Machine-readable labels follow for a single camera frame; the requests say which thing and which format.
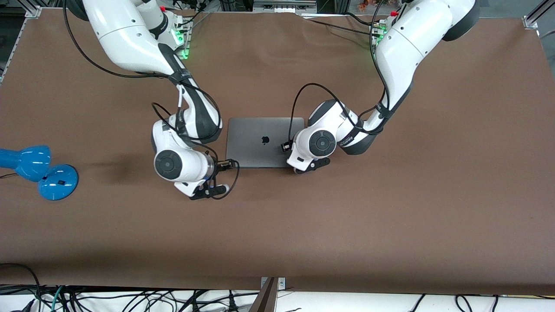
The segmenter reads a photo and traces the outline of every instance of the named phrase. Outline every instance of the black cable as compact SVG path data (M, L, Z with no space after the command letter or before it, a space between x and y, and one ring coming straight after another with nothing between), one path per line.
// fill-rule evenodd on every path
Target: black cable
M362 116L366 115L366 114L369 113L369 112L372 112L372 111L375 110L375 109L376 109L376 107L374 106L374 107L369 108L369 109L365 110L364 112L360 113L360 114L359 114L359 119L361 119Z
M357 31L357 30L351 29L351 28L346 28L346 27L337 26L337 25L333 25L333 24L328 24L328 23L324 23L324 22L320 22L320 21L315 21L315 20L313 20L313 19L309 19L309 21L315 22L315 23L318 23L318 24L322 24L322 25L326 25L326 26L330 26L330 27L335 27L335 28L338 28L338 29L343 29L343 30L350 31L350 32L366 34L366 35L370 36L370 33L362 32L362 31Z
M160 75L160 74L144 74L144 75L124 75L124 74L119 74L119 73L115 73L112 72L98 64L96 64L92 59L90 59L85 52L81 49L81 47L79 46L79 44L77 43L77 40L75 40L75 36L73 35L73 32L71 30L71 27L69 26L69 21L68 21L68 15L67 15L67 0L63 0L63 15L64 15L64 22L65 22L65 27L69 33L69 36L71 37L71 40L73 41L73 44L75 45L75 47L77 48L77 50L79 51L79 53L81 53L81 55L92 65L94 65L96 68L100 69L103 72L106 72L108 74L117 76L117 77L122 77L122 78L159 78L159 77L163 77L166 75Z
M145 294L144 294L144 298L142 298L142 299L139 300L137 303L135 303L135 305L133 305L133 306L131 307L131 309L129 309L129 312L132 312L141 302L143 302L143 301L145 301L145 300L148 300L148 298L149 298L150 296L156 294L157 291L155 291L155 292L153 292L153 293L150 293L150 294L147 294L146 291L145 291L144 293L145 293Z
M127 310L127 307L129 307L129 306L131 305L131 303L132 303L133 301L135 301L135 299L138 299L140 296L142 296L142 295L144 295L144 294L146 294L146 293L147 293L146 291L143 291L143 292L141 292L141 293L135 295L134 298L131 299L131 301L128 302L128 303L123 307L122 312L125 312L125 310Z
M137 297L137 294L127 294L127 295L119 295L119 296L112 296L112 297L84 296L84 297L79 298L79 300L83 300L83 299L119 299L119 298L126 298L126 297Z
M468 307L468 311L464 311L464 310L462 309L462 307L458 304L458 298L462 298L462 299L465 301L466 306ZM466 297L463 296L463 295L456 295L456 296L455 296L455 304L457 305L457 308L458 308L461 312L472 312L472 307L470 306L470 303L468 303L468 300L466 300Z
M231 185L231 187L229 188L227 193L225 193L224 195L222 195L220 197L213 196L212 198L215 199L215 200L221 200L221 199L226 198L229 195L229 193L231 193L231 191L235 188L235 185L237 184L237 180L239 180L239 172L241 170L241 166L239 165L239 162L237 160L233 160L233 159L230 159L229 161L235 163L235 166L237 167L237 173L235 174L235 180L233 181L233 184Z
M233 297L237 298L237 297L242 297L242 296L254 296L254 295L258 295L258 293L235 294L235 295L233 295ZM223 297L223 298L219 298L219 299L215 299L215 300L212 300L210 302L207 302L207 303L203 304L201 307L199 307L198 310L193 310L193 312L198 312L198 311L200 311L200 309L204 308L205 306L207 306L209 304L221 303L220 301L225 300L225 299L229 299L230 297L231 296L227 296L227 297Z
M0 179L7 179L7 178L15 177L16 175L17 173L8 173L5 175L0 175Z
M38 281L38 277L35 274L35 272L28 266L24 265L24 264L19 264L19 263L0 263L0 267L2 266L16 266L18 268L23 268L27 271L29 271L29 273L31 273L31 275L33 276L33 279L35 281L35 285L37 286L37 294L36 297L38 297L39 301L38 301L38 311L42 311L41 310L41 284Z
M233 291L229 290L229 312L239 312L239 307L235 303L235 299L233 297Z
M351 13L351 12L345 12L345 13L343 13L343 15L348 15L348 16L350 16L350 17L356 19L357 22L359 22L359 23L361 23L361 24L363 24L363 25L366 25L366 26L372 26L372 24L373 24L373 23L365 22L365 21L359 19L358 16L354 15L354 14Z
M207 293L208 290L195 290L195 292L193 293L193 295L191 296L191 298L187 299L187 301L185 302L185 304L183 304L183 306L181 306L181 308L179 309L178 312L183 312L192 302L194 299L197 299L198 297L200 297L201 295Z
M71 305L73 312L78 312L75 308L75 296L75 292L69 292L69 304Z
M555 33L555 29L552 30L552 31L548 31L547 33L541 35L540 39L546 38L547 36L550 36L550 35L552 35L552 34L554 34L554 33Z
M150 311L150 308L151 308L152 306L154 306L154 304L156 304L156 302L162 302L162 303L167 303L167 304L169 304L169 305L171 306L171 312L175 312L175 307L174 307L174 305L171 304L171 302L169 302L169 301L163 299L164 297L166 297L166 296L167 296L168 294L170 294L170 293L171 293L171 291L168 291L168 292L165 293L165 294L159 294L160 296L159 296L158 298L156 298L156 299L152 299L152 300L148 299L148 303L147 303L147 307L145 308L145 312Z
M493 302L493 307L491 308L491 312L495 312L495 309L497 308L497 303L499 302L499 296L498 295L493 295L495 297L495 301Z
M200 14L200 12L202 12L202 10L199 10L198 12L196 12L195 15L193 15L193 17L191 17L190 20L188 20L188 21L186 21L186 22L184 22L184 23L182 23L182 24L178 24L178 27L187 25L187 24L189 24L190 22L192 22L192 21L195 19L195 17L197 17L197 16Z
M60 303L62 304L62 311L64 312L69 312L69 308L67 306L68 302L65 299L65 294L59 294L60 297Z
M324 87L323 85L321 85L321 84L319 84L319 83L311 82L311 83L307 83L306 85L304 85L304 86L299 90L299 92L297 93L297 96L295 97L295 101L293 102L293 108L291 109L291 121L289 122L289 134L288 134L288 136L287 136L287 138L288 138L288 140L289 140L288 142L291 142L291 129L293 128L293 116L294 116L294 114L295 114L295 106L297 105L297 100L299 99L299 96L301 95L301 92L302 92L306 87L308 87L308 86L310 86L310 85L315 85L315 86L317 86L317 87L320 87L320 88L326 90L326 91L329 93L329 95L331 95L331 96L334 98L334 100L336 100L336 102L339 103L339 106L340 106L341 109L343 110L343 114L344 114L345 116L347 116L347 119L349 120L349 122L351 123L351 125L352 125L355 129L359 130L360 132L363 132L363 133L366 133L366 134L370 134L370 135L376 135L376 134L377 134L377 133L373 133L373 132L371 132L371 131L365 130L365 129L363 129L363 128L357 126L356 123L351 119L351 116L349 115L349 113L348 113L348 111L347 111L345 105L343 104L343 102L340 101L340 100L337 98L337 96L335 96L335 94L334 94L331 90L329 90L328 88Z
M173 291L170 292L170 296L171 296L173 302L175 303L175 311L177 312L177 310L179 309L179 308L177 307L178 300L177 300L177 298L174 296Z
M6 285L6 286L2 286L1 290L8 290L8 289L17 289L17 292L21 292L21 291L28 291L31 294L34 295L34 297L39 300L39 306L42 304L46 305L48 307L48 309L51 308L51 305L49 303L52 303L51 301L45 300L42 297L39 297L39 295L36 293L36 290L39 289L41 296L43 295L51 295L54 296L54 293L56 292L55 289L53 288L48 288L45 286L40 286L39 288L37 288L36 286L29 286L29 285Z
M418 301L416 302L414 308L412 308L412 310L410 310L409 312L415 312L416 309L418 309L418 306L420 305L420 302L422 301L422 299L424 299L425 296L426 296L426 294L422 294L420 296L420 298L418 299Z
M380 10L381 5L384 3L385 0L378 0L379 3L376 6L376 11L374 12L374 15L372 16L372 21L376 20L378 11ZM370 25L370 33L372 33L372 31L374 30L374 23L372 22L372 24ZM387 87L387 83L385 82L384 79L384 75L382 75L380 67L378 66L378 62L376 60L376 50L375 47L372 45L372 35L370 35L370 54L372 54L372 61L374 63L374 67L376 67L376 71L378 72L378 75L380 76L380 79L382 80L382 84L384 85L384 90L385 90L385 94L386 94L386 98L387 98L387 109L389 109L389 107L391 106L391 103L389 101L389 88Z

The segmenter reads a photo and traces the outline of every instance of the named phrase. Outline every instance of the cable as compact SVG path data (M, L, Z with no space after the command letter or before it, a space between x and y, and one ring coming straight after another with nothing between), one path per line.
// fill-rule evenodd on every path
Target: cable
M493 307L491 308L491 312L495 312L495 309L497 308L497 303L499 302L499 296L498 295L493 295L495 297L495 301L493 302Z
M462 298L462 299L465 301L466 306L468 307L468 311L464 311L464 310L461 308L461 306L458 304L458 298ZM466 300L466 297L463 296L463 295L456 295L456 296L455 296L455 304L457 305L457 308L458 308L461 312L472 312L472 307L470 306L470 303L468 303L468 300Z
M213 196L212 198L215 199L215 200L222 200L222 199L226 198L229 195L229 193L231 193L231 191L235 188L235 184L237 184L237 180L239 180L239 172L241 170L241 166L239 165L239 162L237 160L230 159L230 161L235 163L235 166L237 167L237 173L235 174L235 180L233 181L233 184L231 185L231 187L229 188L227 193L225 193L224 195L222 195L220 197Z
M167 303L167 304L169 304L169 305L171 306L171 312L175 312L175 307L174 307L174 305L171 304L171 302L162 299L162 298L166 297L169 293L171 293L171 290L168 291L168 292L165 293L165 294L160 294L160 296L159 296L158 298L156 298L156 299L153 299L153 300L147 299L148 303L147 303L147 307L145 308L145 312L150 311L150 308L151 308L157 301L162 302L162 303Z
M426 296L426 294L422 294L420 296L420 298L418 299L418 301L416 302L414 308L412 308L412 310L410 310L409 312L415 312L416 309L418 309L418 306L420 305L420 302L422 301L422 299L424 299L424 296Z
M178 312L183 312L192 302L193 300L195 300L196 298L200 297L201 295L207 293L207 290L195 290L195 292L193 292L193 295L191 296L191 298L187 299L187 301L185 302L185 304L183 304L183 306L181 306L181 308L179 309Z
M358 127L358 126L356 125L356 123L351 119L351 116L349 115L349 113L348 113L348 111L347 111L345 105L343 104L343 102L340 101L340 100L337 98L337 96L335 96L335 94L333 94L333 92L332 92L331 90L329 90L328 88L324 87L323 85L321 85L321 84L319 84L319 83L311 82L311 83L307 83L306 85L304 85L304 86L299 90L299 92L297 93L297 96L295 97L295 101L293 102L293 108L291 109L291 121L289 122L289 134L288 134L288 136L287 136L287 138L288 138L288 140L289 140L288 142L291 142L291 129L292 129L292 127L293 127L293 116L294 116L294 114L295 114L295 106L297 105L297 100L299 99L299 96L301 95L301 92L302 92L306 87L308 87L308 86L310 86L310 85L315 85L315 86L317 86L317 87L320 87L320 88L326 90L326 91L334 98L334 100L336 100L336 102L339 103L339 106L340 106L341 109L343 110L343 114L344 114L345 116L347 116L347 119L349 120L349 122L351 122L351 125L352 125L355 129L359 130L360 132L369 134L369 135L376 135L376 134L377 134L377 133L370 132L370 131L368 131L368 130L364 130L364 129L361 128L361 127Z
M160 74L143 74L143 75L124 75L124 74L119 74L119 73L115 73L112 72L98 64L96 64L92 59L90 59L85 52L81 49L81 47L79 46L79 44L77 43L77 40L75 40L75 36L73 35L73 32L71 30L71 27L69 26L69 21L68 21L68 14L67 14L67 0L63 0L63 15L64 15L64 22L65 22L65 27L69 33L69 36L71 37L71 40L73 41L73 44L75 45L75 47L77 48L77 50L79 51L79 53L81 53L81 55L92 65L94 65L96 68L100 69L101 71L117 76L117 77L122 77L122 78L160 78L160 77L167 77L167 75L160 75Z
M372 16L372 21L376 20L378 11L380 10L380 7L384 3L384 1L385 0L379 1L378 5L376 6L376 11L374 12L374 15ZM370 25L370 34L372 33L373 30L374 30L374 23L372 22L372 24ZM378 75L380 76L380 79L382 80L382 84L384 85L384 90L385 90L385 94L386 94L386 98L387 98L387 109L389 109L389 107L391 106L391 103L389 101L389 89L387 87L387 83L385 82L384 75L382 75L380 67L378 66L378 62L376 60L376 50L375 50L375 47L372 45L372 35L370 35L370 53L372 54L372 61L374 63L374 66L376 67L376 71L378 72Z
M345 12L345 13L343 13L343 15L348 15L348 16L350 16L350 17L356 19L357 22L359 22L359 23L361 23L361 24L363 24L363 25L366 25L366 26L372 26L372 24L373 24L373 23L369 23L369 22L365 22L365 21L361 20L358 16L354 15L354 14L351 13L351 12Z
M64 312L69 312L69 308L68 308L68 305L67 305L68 303L65 300L65 294L60 297L60 301L62 302L62 310ZM52 311L51 312L56 311L56 309L54 307L55 304L56 304L56 297L54 297L54 299L52 300Z
M324 4L322 4L322 7L320 7L320 9L318 10L317 13L322 12L322 10L324 9L324 7L326 6L326 4L329 2L330 0L327 0L326 2L324 2Z
M56 290L56 293L54 294L54 299L52 299L52 307L50 309L50 312L54 312L56 310L56 300L58 299L58 296L60 295L60 291L62 291L62 288L64 288L64 286L60 286L58 288L58 290Z
M38 297L38 299L39 299L39 301L38 301L38 311L42 311L41 310L41 284L39 283L38 277L34 273L34 271L30 267L28 267L24 264L19 264L19 263L0 263L0 267L2 267L2 266L17 266L17 267L23 268L23 269L29 271L29 273L31 273L31 275L33 276L33 279L35 281L35 285L37 286L36 297Z
M133 306L131 307L131 309L129 309L129 312L132 312L141 302L143 302L143 301L145 301L145 300L148 300L148 297L154 295L155 293L156 293L156 291L153 292L153 293L147 294L146 291L144 291L144 298L142 298L142 299L139 300L135 305L133 305Z
M357 30L351 29L351 28L346 28L346 27L337 26L337 25L333 25L333 24L328 24L328 23L324 23L324 22L320 22L320 21L315 21L315 20L313 20L313 19L309 19L309 21L315 22L315 23L318 23L318 24L322 24L322 25L326 25L326 26L330 26L330 27L335 27L335 28L338 28L338 29L343 29L343 30L350 31L350 32L366 34L366 35L370 36L370 33L362 32L362 31L357 31Z
M254 296L254 295L258 295L258 293L234 294L233 297L237 298L237 297L242 297L242 296ZM207 303L203 304L201 307L199 307L199 309L193 310L193 312L198 312L198 311L200 311L200 309L204 308L205 306L207 306L209 304L221 303L220 301L225 300L225 299L229 299L230 297L231 296L227 296L227 297L223 297L223 298L219 298L219 299L215 299L215 300L212 300L210 302L207 302Z
M195 17L197 17L200 14L200 12L202 12L202 10L199 10L198 12L196 12L195 15L193 15L193 17L191 17L190 20L188 20L188 21L186 21L182 24L178 24L178 27L181 27L181 26L184 26L184 25L187 25L187 24L191 23L195 19Z
M5 175L0 175L0 179L7 179L7 178L15 177L16 175L17 173L8 173Z
M549 36L549 35L551 35L551 34L554 34L554 33L555 33L555 29L552 30L552 31L548 31L547 33L543 34L543 35L540 37L540 39L543 39L543 38L545 38L545 37L547 37L547 36Z
M493 295L493 297L495 297L495 301L493 302L493 306L491 307L491 312L495 312L495 309L497 309L497 303L499 302L499 296L498 295ZM458 303L459 298L462 298L465 301L466 306L468 307L468 311L465 311L465 310L462 309L462 307ZM456 295L455 296L455 304L457 305L457 308L461 312L473 312L472 307L470 306L470 303L468 302L468 300L466 299L466 297L464 295Z

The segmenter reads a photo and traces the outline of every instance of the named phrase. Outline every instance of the metal bracket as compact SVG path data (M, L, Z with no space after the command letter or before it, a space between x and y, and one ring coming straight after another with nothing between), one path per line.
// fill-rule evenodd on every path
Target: metal bracket
M41 13L42 13L42 8L38 7L37 10L34 12L27 11L27 13L25 13L25 18L37 19L39 18L39 16L41 16Z
M555 0L542 0L535 9L533 9L528 15L524 16L522 19L524 27L526 29L537 29L538 24L536 23L540 17L542 17L549 9L555 6Z
M538 29L538 23L537 22L534 22L531 25L528 24L528 19L527 19L526 15L522 18L522 24L524 25L525 29Z
M279 282L282 278L265 278L263 287L254 299L249 312L275 312L276 301L278 300L278 287L285 287L285 281Z
M27 25L27 21L28 21L28 19L25 19L25 21L23 21L23 25L21 25L21 30L19 31L19 34L17 35L16 42L13 45L12 51L9 54L8 61L6 62L6 67L4 67L4 71L0 75L0 86L2 85L2 82L4 81L4 77L6 76L6 73L8 72L9 64L12 62L13 54L16 52L17 45L19 44L19 40L21 39L21 35L23 34L23 29L25 29L25 25Z
M268 280L268 278L262 278L260 280L260 289L262 289L264 287L264 284L266 283L267 280ZM277 289L278 290L285 290L285 278L278 278L277 279Z

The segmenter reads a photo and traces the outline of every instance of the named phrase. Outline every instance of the table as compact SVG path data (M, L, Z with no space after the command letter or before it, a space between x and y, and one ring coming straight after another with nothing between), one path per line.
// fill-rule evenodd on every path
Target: table
M119 71L88 23L70 23L91 58ZM382 93L365 35L294 14L211 14L185 63L225 125L287 117L308 82L357 112ZM242 170L226 200L191 202L152 166L150 102L174 107L174 87L93 68L61 11L45 9L0 88L0 146L48 144L80 182L47 202L28 181L1 181L0 260L31 266L45 284L257 289L260 276L285 276L297 290L549 294L555 84L536 33L519 19L481 19L440 43L414 82L365 154L338 150L305 175ZM328 97L308 89L295 115ZM211 144L221 155L225 125Z

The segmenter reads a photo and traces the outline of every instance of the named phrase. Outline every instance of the black band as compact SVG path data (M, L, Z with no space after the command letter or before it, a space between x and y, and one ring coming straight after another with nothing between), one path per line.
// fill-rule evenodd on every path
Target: black band
M345 147L345 145L351 143L360 133L360 129L362 129L363 125L364 124L362 123L362 120L359 120L359 122L356 123L356 127L353 127L351 132L349 132L349 134L347 134L347 136L343 140L339 141L337 145L339 145L340 148L343 148Z
M164 30L166 30L166 28L168 27L168 16L164 13L162 13L162 16L164 18L162 19L160 25L148 30L151 34L154 35L154 38L156 38L156 40L158 40L158 36L160 36L160 34L163 33Z
M167 44L158 43L158 48L174 71L174 73L168 77L173 84L178 85L180 82L193 77L191 76L191 72L183 66L181 60Z

